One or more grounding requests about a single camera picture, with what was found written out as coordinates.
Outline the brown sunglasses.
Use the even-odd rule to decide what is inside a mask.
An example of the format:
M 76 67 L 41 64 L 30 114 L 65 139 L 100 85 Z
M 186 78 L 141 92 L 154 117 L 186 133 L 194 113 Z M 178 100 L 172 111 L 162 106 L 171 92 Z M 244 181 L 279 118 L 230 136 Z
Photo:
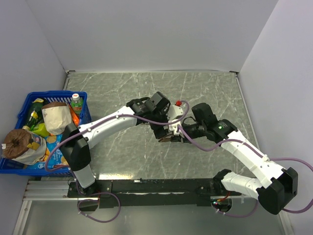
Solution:
M 173 134 L 167 134 L 164 137 L 161 137 L 158 142 L 181 142 L 181 136 L 175 136 Z

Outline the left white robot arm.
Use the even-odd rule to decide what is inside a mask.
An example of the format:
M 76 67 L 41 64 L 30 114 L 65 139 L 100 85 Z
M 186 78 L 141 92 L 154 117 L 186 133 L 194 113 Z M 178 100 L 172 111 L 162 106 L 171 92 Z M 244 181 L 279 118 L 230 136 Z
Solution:
M 80 184 L 79 191 L 86 197 L 96 193 L 97 185 L 91 171 L 90 149 L 105 138 L 141 123 L 150 124 L 157 138 L 166 134 L 163 125 L 170 100 L 161 92 L 152 97 L 132 99 L 116 112 L 91 123 L 74 127 L 69 124 L 63 133 L 60 151 L 65 157 L 74 178 Z

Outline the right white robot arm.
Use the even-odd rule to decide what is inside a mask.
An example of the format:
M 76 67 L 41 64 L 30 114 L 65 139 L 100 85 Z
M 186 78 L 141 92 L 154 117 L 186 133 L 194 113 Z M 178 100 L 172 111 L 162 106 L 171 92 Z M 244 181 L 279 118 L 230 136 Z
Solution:
M 248 195 L 271 214 L 278 214 L 297 195 L 298 173 L 293 168 L 286 169 L 270 160 L 229 120 L 218 120 L 208 104 L 195 105 L 192 112 L 194 124 L 178 125 L 183 136 L 190 142 L 206 137 L 235 156 L 254 175 L 249 178 L 227 169 L 220 171 L 213 184 L 217 194 L 233 191 Z

